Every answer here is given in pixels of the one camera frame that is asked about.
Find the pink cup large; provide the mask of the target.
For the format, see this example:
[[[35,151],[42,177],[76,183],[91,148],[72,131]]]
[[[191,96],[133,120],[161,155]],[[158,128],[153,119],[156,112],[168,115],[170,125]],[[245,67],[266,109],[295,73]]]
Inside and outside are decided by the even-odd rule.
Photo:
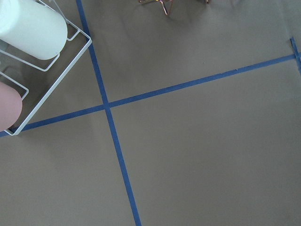
[[[0,83],[0,130],[9,129],[19,118],[22,111],[19,93],[5,83]]]

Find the white cup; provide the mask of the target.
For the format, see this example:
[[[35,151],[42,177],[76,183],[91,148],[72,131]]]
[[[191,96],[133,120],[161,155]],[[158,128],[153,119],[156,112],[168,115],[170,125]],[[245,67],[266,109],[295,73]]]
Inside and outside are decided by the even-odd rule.
[[[0,39],[40,60],[57,56],[67,41],[67,24],[34,0],[0,2]]]

